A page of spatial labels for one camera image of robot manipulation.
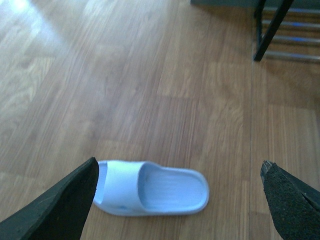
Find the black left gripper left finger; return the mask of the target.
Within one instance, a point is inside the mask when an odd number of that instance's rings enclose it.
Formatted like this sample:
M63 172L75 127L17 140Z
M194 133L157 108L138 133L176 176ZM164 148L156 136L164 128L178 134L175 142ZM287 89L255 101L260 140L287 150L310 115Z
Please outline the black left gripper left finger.
M0 223L2 240L79 240L91 209L99 165L91 157Z

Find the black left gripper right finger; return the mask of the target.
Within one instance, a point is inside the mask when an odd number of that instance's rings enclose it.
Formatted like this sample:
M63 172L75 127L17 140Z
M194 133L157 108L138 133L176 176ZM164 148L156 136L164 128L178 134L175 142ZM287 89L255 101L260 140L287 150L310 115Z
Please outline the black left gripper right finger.
M263 191L273 224L284 240L320 238L320 192L276 163L260 169Z

